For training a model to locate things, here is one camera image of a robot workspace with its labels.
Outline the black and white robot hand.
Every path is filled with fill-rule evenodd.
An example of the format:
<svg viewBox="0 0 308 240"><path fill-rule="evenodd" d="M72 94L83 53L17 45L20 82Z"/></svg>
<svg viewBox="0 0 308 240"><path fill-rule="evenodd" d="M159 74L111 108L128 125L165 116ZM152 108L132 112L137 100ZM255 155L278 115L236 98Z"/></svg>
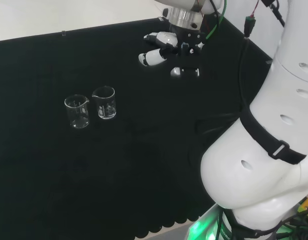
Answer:
<svg viewBox="0 0 308 240"><path fill-rule="evenodd" d="M158 47L139 54L138 60L143 66L156 66L174 57L176 66L170 71L171 77L201 76L199 56L206 41L203 32L171 25L169 32L152 32L143 39Z"/></svg>

